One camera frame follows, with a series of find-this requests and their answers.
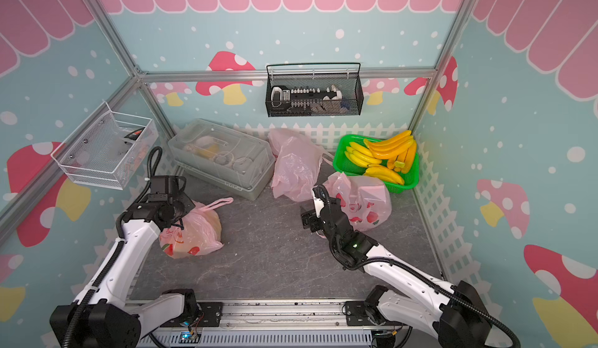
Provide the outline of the pink plastic bag front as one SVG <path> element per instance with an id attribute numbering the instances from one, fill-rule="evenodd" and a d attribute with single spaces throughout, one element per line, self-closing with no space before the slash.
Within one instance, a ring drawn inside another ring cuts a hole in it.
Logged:
<path id="1" fill-rule="evenodd" d="M 232 197 L 228 197 L 208 205 L 194 202 L 196 207 L 182 219 L 183 228 L 173 226 L 160 233 L 161 250 L 172 259 L 183 259 L 206 256 L 223 248 L 222 226 L 216 209 L 233 201 Z"/>

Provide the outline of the orange banana bunch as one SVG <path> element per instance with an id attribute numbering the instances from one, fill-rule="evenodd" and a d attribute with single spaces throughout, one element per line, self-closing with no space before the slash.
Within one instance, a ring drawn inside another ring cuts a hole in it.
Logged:
<path id="1" fill-rule="evenodd" d="M 364 145 L 374 158 L 386 161 L 386 166 L 394 172 L 406 174 L 414 165 L 417 142 L 410 130 L 379 142 L 365 139 Z"/>

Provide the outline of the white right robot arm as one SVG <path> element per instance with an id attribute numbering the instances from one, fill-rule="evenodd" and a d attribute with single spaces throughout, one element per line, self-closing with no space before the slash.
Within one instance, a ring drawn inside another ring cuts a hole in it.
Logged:
<path id="1" fill-rule="evenodd" d="M 376 326 L 407 325 L 436 338 L 443 347 L 486 347 L 492 329 L 513 347 L 517 335 L 486 309 L 477 290 L 465 281 L 454 285 L 394 256 L 372 237 L 356 231 L 341 201 L 318 185 L 314 209 L 301 214 L 304 228 L 321 233 L 333 258 L 345 270 L 361 271 L 386 282 L 364 302 L 364 313 Z"/>

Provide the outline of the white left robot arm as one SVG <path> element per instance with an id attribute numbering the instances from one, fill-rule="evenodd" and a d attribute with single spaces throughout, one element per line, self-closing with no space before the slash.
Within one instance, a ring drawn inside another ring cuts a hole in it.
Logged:
<path id="1" fill-rule="evenodd" d="M 195 207 L 185 194 L 186 180 L 157 175 L 161 147 L 147 158 L 148 177 L 140 195 L 115 221 L 117 237 L 90 282 L 68 305 L 59 305 L 50 325 L 62 347 L 135 347 L 166 322 L 185 327 L 201 315 L 194 292 L 168 290 L 130 312 L 126 298 L 134 276 L 160 234 L 182 230 L 183 218 Z"/>

